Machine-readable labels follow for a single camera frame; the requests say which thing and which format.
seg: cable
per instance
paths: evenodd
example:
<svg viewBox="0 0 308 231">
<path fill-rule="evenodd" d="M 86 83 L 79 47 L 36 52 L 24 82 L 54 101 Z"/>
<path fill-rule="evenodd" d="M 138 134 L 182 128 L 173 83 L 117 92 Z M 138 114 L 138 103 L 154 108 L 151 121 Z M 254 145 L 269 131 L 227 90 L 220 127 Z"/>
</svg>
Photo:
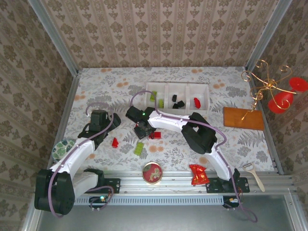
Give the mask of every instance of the cable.
<svg viewBox="0 0 308 231">
<path fill-rule="evenodd" d="M 217 151 L 218 155 L 220 156 L 220 158 L 222 159 L 222 161 L 225 163 L 225 165 L 226 165 L 226 167 L 227 167 L 227 169 L 228 169 L 228 171 L 229 171 L 229 174 L 230 174 L 230 176 L 231 176 L 231 181 L 232 181 L 233 189 L 234 189 L 236 198 L 237 198 L 237 200 L 238 200 L 238 202 L 239 202 L 240 208 L 242 209 L 243 213 L 247 216 L 248 220 L 250 220 L 250 221 L 253 222 L 253 223 L 257 223 L 257 222 L 258 222 L 258 219 L 257 219 L 257 216 L 255 215 L 255 213 L 254 213 L 253 211 L 251 211 L 250 209 L 247 209 L 247 208 L 244 208 L 244 207 L 243 207 L 243 205 L 242 205 L 242 203 L 241 203 L 241 200 L 240 200 L 240 197 L 239 197 L 238 194 L 237 194 L 236 185 L 235 185 L 235 181 L 234 181 L 233 174 L 232 174 L 232 171 L 231 171 L 231 169 L 230 169 L 230 166 L 229 166 L 228 162 L 226 161 L 226 159 L 223 157 L 223 155 L 222 155 L 222 154 L 220 153 L 220 151 L 218 150 L 218 147 L 219 147 L 219 146 L 221 146 L 221 145 L 223 145 L 223 144 L 225 144 L 225 143 L 227 142 L 227 137 L 226 137 L 226 135 L 223 134 L 218 128 L 212 127 L 212 126 L 210 126 L 210 125 L 208 125 L 208 124 L 206 124 L 206 123 L 202 123 L 202 122 L 194 121 L 194 120 L 190 120 L 190 119 L 178 118 L 178 117 L 174 117 L 174 116 L 170 116 L 170 115 L 165 115 L 165 114 L 163 114 L 162 112 L 160 112 L 160 111 L 157 109 L 157 105 L 156 105 L 156 95 L 155 95 L 153 92 L 149 91 L 149 90 L 142 90 L 142 91 L 139 91 L 139 92 L 137 92 L 136 94 L 134 94 L 133 97 L 132 97 L 131 100 L 130 100 L 130 104 L 129 104 L 130 107 L 131 107 L 132 104 L 133 104 L 134 98 L 135 98 L 137 95 L 142 94 L 142 93 L 150 93 L 150 94 L 152 94 L 152 95 L 154 96 L 154 98 L 155 98 L 155 103 L 154 103 L 154 105 L 155 105 L 155 111 L 156 111 L 160 116 L 165 117 L 165 118 L 169 118 L 169 119 L 182 120 L 182 121 L 186 121 L 186 122 L 190 122 L 190 123 L 202 125 L 202 126 L 208 127 L 208 128 L 210 128 L 210 129 L 216 131 L 217 133 L 219 133 L 219 134 L 223 137 L 223 139 L 224 139 L 223 142 L 217 144 L 216 147 L 215 147 L 215 150 Z M 253 220 L 247 212 L 250 212 L 250 213 L 255 217 L 255 219 Z"/>
<path fill-rule="evenodd" d="M 94 102 L 94 103 L 90 103 L 88 106 L 87 106 L 87 108 L 86 108 L 86 115 L 87 116 L 89 116 L 89 114 L 88 114 L 88 109 L 91 107 L 91 106 L 93 106 L 93 105 L 96 105 L 96 104 L 100 104 L 100 105 L 102 105 L 102 106 L 106 106 L 106 103 L 103 103 L 103 102 Z"/>
<path fill-rule="evenodd" d="M 112 113 L 111 113 L 111 121 L 110 121 L 110 123 L 108 124 L 108 126 L 107 126 L 105 129 L 103 129 L 102 131 L 100 131 L 99 133 L 97 133 L 97 134 L 95 134 L 95 135 L 89 137 L 88 139 L 84 140 L 83 142 L 81 142 L 81 143 L 79 144 L 79 146 L 83 145 L 84 143 L 90 141 L 91 139 L 93 139 L 93 138 L 95 138 L 95 137 L 101 135 L 101 134 L 104 133 L 105 131 L 107 131 L 107 130 L 111 127 L 113 121 L 114 121 L 114 114 L 113 114 L 113 112 L 112 112 Z M 76 146 L 76 147 L 64 158 L 64 160 L 62 161 L 62 165 L 68 160 L 68 158 L 69 158 L 77 149 L 78 149 L 78 147 Z M 52 174 L 51 179 L 50 179 L 50 182 L 49 182 L 49 186 L 48 186 L 48 203 L 49 203 L 49 208 L 50 208 L 51 213 L 52 213 L 55 217 L 57 217 L 57 218 L 62 218 L 63 215 L 57 215 L 56 212 L 54 211 L 54 208 L 53 208 L 53 205 L 52 205 L 52 198 L 51 198 L 51 189 L 52 189 L 52 184 L 53 184 L 54 178 L 56 177 L 57 173 L 60 171 L 62 165 L 59 165 L 59 167 L 58 167 L 58 168 L 55 170 L 55 172 Z"/>
<path fill-rule="evenodd" d="M 91 191 L 99 190 L 99 189 L 110 189 L 110 190 L 111 190 L 111 195 L 110 195 L 110 197 L 108 197 L 108 201 L 106 201 L 106 203 L 105 203 L 102 207 L 100 207 L 100 210 L 101 210 L 101 209 L 105 208 L 106 205 L 111 201 L 111 198 L 112 198 L 113 195 L 114 195 L 114 189 L 113 189 L 113 187 L 111 187 L 111 186 L 102 186 L 102 187 L 98 187 L 98 188 L 96 188 L 96 189 L 90 189 L 90 190 L 87 191 L 87 193 L 88 193 L 88 192 L 91 192 Z M 92 205 L 93 205 L 94 201 L 96 201 L 96 200 L 99 200 L 99 198 L 95 198 L 95 199 L 93 199 L 93 200 L 90 202 L 90 208 L 93 208 Z"/>
</svg>

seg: metal frame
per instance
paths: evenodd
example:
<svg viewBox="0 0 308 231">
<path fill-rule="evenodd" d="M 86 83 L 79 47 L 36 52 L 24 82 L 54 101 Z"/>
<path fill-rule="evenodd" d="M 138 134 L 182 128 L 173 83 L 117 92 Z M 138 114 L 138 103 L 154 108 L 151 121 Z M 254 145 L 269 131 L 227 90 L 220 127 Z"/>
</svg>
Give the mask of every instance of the metal frame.
<svg viewBox="0 0 308 231">
<path fill-rule="evenodd" d="M 277 29 L 280 21 L 282 20 L 284 14 L 288 10 L 292 0 L 280 0 L 277 3 L 277 6 L 271 15 L 267 25 L 265 26 L 261 37 L 259 38 L 256 47 L 252 51 L 252 54 L 246 64 L 246 68 L 248 70 L 251 70 L 255 66 L 255 61 L 258 60 L 265 48 L 267 47 L 270 39 L 272 38 L 273 34 L 275 33 L 275 30 Z"/>
<path fill-rule="evenodd" d="M 74 102 L 74 97 L 78 88 L 78 83 L 80 79 L 80 74 L 74 78 L 70 92 L 67 98 L 65 109 L 63 112 L 63 117 L 58 129 L 58 133 L 55 139 L 55 144 L 60 141 L 65 133 L 66 125 L 69 119 L 70 111 Z M 281 175 L 277 172 L 257 172 L 260 179 L 264 183 L 266 188 L 265 192 L 262 192 L 255 180 L 255 178 L 246 172 L 241 172 L 242 177 L 247 177 L 250 186 L 250 193 L 246 193 L 245 196 L 255 196 L 255 195 L 284 195 L 288 209 L 290 212 L 290 217 L 293 222 L 293 226 L 296 231 L 307 230 L 307 221 L 304 216 L 303 209 L 299 203 L 298 197 L 296 195 L 296 188 L 293 185 L 292 177 L 283 175 L 282 168 L 278 159 L 277 152 L 275 150 L 271 135 L 269 132 L 268 125 L 266 123 L 266 130 L 264 132 L 265 139 L 267 141 L 270 153 L 274 156 L 277 169 Z M 48 167 L 52 165 L 52 157 L 50 158 Z M 216 173 L 207 172 L 208 177 L 216 177 Z M 128 172 L 128 171 L 105 171 L 106 178 L 121 178 L 121 191 L 120 194 L 116 194 L 117 197 L 149 197 L 153 198 L 155 196 L 167 196 L 171 198 L 180 198 L 181 196 L 200 196 L 201 198 L 207 198 L 215 195 L 230 195 L 227 193 L 217 193 L 217 194 L 207 194 L 204 186 L 192 186 L 192 173 L 191 172 L 164 172 L 164 177 L 156 185 L 147 184 L 141 173 L 139 172 Z M 37 230 L 39 219 L 41 217 L 41 211 L 34 208 L 34 198 L 31 201 L 24 226 L 23 231 L 35 231 Z"/>
<path fill-rule="evenodd" d="M 69 69 L 73 77 L 78 74 L 78 65 L 72 58 L 68 48 L 65 46 L 60 33 L 58 33 L 56 27 L 54 26 L 51 18 L 49 17 L 43 3 L 40 0 L 28 0 L 32 6 L 34 12 L 38 16 L 40 22 L 57 48 L 59 54 L 61 55 L 66 67 Z"/>
<path fill-rule="evenodd" d="M 249 82 L 249 85 L 250 85 L 250 88 L 255 88 L 256 87 L 256 85 L 255 85 L 253 80 Z M 275 161 L 278 173 L 280 175 L 283 175 L 284 174 L 283 173 L 283 169 L 282 169 L 282 166 L 281 166 L 281 163 L 280 163 L 280 160 L 279 160 L 276 148 L 275 148 L 275 144 L 274 144 L 272 135 L 270 133 L 269 125 L 268 125 L 268 122 L 266 121 L 265 114 L 264 114 L 264 111 L 263 111 L 263 108 L 262 108 L 262 105 L 261 105 L 260 101 L 257 102 L 257 109 L 262 112 L 262 117 L 263 117 L 263 122 L 264 122 L 264 127 L 265 127 L 263 132 L 264 132 L 265 141 L 266 141 L 266 143 L 268 145 L 269 154 L 270 154 L 270 156 L 272 158 L 274 158 L 274 161 Z"/>
<path fill-rule="evenodd" d="M 90 196 L 81 196 L 75 200 L 76 205 L 90 205 Z M 113 196 L 108 205 L 223 205 L 223 196 Z"/>
<path fill-rule="evenodd" d="M 65 129 L 66 129 L 66 125 L 69 119 L 69 115 L 73 106 L 73 102 L 74 102 L 74 98 L 76 95 L 76 91 L 78 88 L 78 84 L 79 84 L 79 79 L 80 79 L 80 75 L 78 75 L 76 78 L 73 78 L 72 81 L 72 85 L 71 88 L 69 90 L 68 96 L 67 96 L 67 100 L 66 100 L 66 104 L 63 110 L 63 114 L 62 114 L 62 118 L 60 121 L 60 125 L 57 131 L 57 135 L 56 138 L 54 140 L 53 145 L 55 145 L 57 142 L 61 141 L 64 133 L 65 133 Z M 49 162 L 47 165 L 47 168 L 50 168 L 52 166 L 52 156 L 50 156 L 49 158 Z M 22 227 L 22 231 L 35 231 L 37 229 L 38 223 L 39 223 L 39 217 L 41 215 L 41 210 L 36 210 L 34 208 L 34 196 L 32 197 L 32 200 L 30 202 L 30 206 L 25 218 L 25 222 L 24 225 Z"/>
</svg>

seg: white tray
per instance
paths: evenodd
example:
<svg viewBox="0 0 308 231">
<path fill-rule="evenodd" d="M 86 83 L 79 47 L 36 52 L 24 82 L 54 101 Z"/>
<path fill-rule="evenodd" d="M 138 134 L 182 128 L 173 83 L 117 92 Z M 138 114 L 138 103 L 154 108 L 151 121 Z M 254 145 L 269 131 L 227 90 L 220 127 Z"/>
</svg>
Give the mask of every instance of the white tray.
<svg viewBox="0 0 308 231">
<path fill-rule="evenodd" d="M 146 84 L 146 90 L 157 92 L 157 108 L 159 100 L 164 100 L 164 108 L 159 108 L 160 111 L 176 115 L 190 115 L 193 112 L 208 115 L 210 108 L 210 97 L 207 84 L 148 82 Z M 172 101 L 173 95 L 177 95 L 176 103 L 183 101 L 185 106 L 179 109 L 172 109 L 173 104 L 175 103 Z M 154 102 L 150 101 L 150 97 L 150 94 L 146 94 L 144 99 L 144 104 L 146 107 L 154 107 Z M 198 98 L 200 101 L 200 109 L 195 107 L 193 100 L 194 98 Z"/>
</svg>

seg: wall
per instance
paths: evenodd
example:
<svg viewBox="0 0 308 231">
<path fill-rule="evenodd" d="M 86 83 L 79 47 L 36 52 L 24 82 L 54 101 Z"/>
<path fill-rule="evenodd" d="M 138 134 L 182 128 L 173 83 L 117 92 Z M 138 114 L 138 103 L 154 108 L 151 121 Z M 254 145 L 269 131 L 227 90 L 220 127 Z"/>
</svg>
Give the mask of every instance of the wall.
<svg viewBox="0 0 308 231">
<path fill-rule="evenodd" d="M 244 66 L 278 0 L 43 0 L 79 68 Z"/>
<path fill-rule="evenodd" d="M 270 77 L 276 80 L 285 76 L 279 71 L 279 65 L 292 68 L 292 76 L 308 81 L 308 1 L 293 0 L 287 13 L 275 31 L 262 54 L 262 59 L 270 64 Z M 262 74 L 255 68 L 255 74 Z M 289 81 L 280 83 L 280 87 L 290 90 Z M 308 92 L 294 97 L 291 107 L 283 114 L 274 114 L 267 103 L 270 95 L 265 95 L 262 106 L 280 157 L 285 174 L 292 174 L 304 211 L 308 217 Z"/>
<path fill-rule="evenodd" d="M 18 230 L 72 77 L 26 0 L 0 1 L 0 230 Z"/>
</svg>

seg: gold wire ornament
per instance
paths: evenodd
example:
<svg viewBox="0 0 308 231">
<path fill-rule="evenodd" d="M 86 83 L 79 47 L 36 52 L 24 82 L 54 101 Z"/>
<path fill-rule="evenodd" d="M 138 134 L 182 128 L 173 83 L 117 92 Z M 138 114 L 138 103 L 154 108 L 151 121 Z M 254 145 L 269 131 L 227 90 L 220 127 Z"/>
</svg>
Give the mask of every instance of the gold wire ornament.
<svg viewBox="0 0 308 231">
<path fill-rule="evenodd" d="M 245 119 L 246 115 L 249 113 L 249 112 L 253 112 L 255 110 L 255 108 L 257 107 L 257 102 L 262 100 L 263 99 L 263 91 L 265 90 L 269 90 L 270 91 L 270 94 L 272 96 L 272 99 L 274 101 L 274 103 L 276 104 L 276 106 L 280 109 L 283 109 L 283 110 L 287 110 L 289 107 L 290 107 L 290 102 L 287 100 L 287 99 L 283 99 L 282 100 L 282 105 L 284 105 L 284 102 L 287 103 L 287 107 L 281 107 L 277 104 L 275 98 L 274 98 L 274 94 L 273 94 L 273 90 L 274 89 L 277 89 L 277 90 L 280 90 L 280 91 L 284 91 L 284 92 L 287 92 L 287 93 L 291 93 L 291 94 L 297 94 L 296 92 L 292 92 L 292 91 L 289 91 L 289 90 L 283 90 L 281 88 L 278 88 L 278 83 L 281 82 L 282 80 L 288 78 L 291 76 L 292 74 L 292 69 L 287 66 L 287 65 L 281 65 L 279 66 L 279 69 L 282 73 L 288 73 L 290 72 L 287 76 L 283 77 L 282 79 L 276 81 L 272 78 L 270 78 L 270 74 L 269 74 L 269 64 L 262 60 L 262 59 L 259 59 L 255 62 L 255 66 L 258 67 L 258 68 L 263 68 L 263 64 L 266 65 L 266 68 L 267 68 L 267 78 L 265 80 L 261 80 L 259 77 L 257 77 L 254 73 L 252 73 L 251 71 L 243 71 L 241 73 L 241 78 L 242 80 L 246 81 L 246 82 L 250 82 L 253 78 L 255 77 L 258 81 L 262 82 L 263 86 L 261 87 L 254 87 L 254 88 L 251 88 L 250 90 L 250 96 L 254 99 L 254 102 L 252 104 L 252 109 L 250 111 L 247 111 L 246 114 L 242 117 L 242 120 Z"/>
</svg>

